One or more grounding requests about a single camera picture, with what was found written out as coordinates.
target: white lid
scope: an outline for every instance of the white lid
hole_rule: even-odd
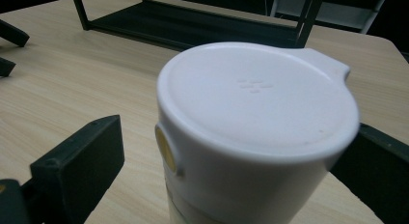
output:
[[[172,122],[217,153],[313,160],[338,153],[357,132],[348,72],[312,49],[205,44],[164,67],[158,102]]]

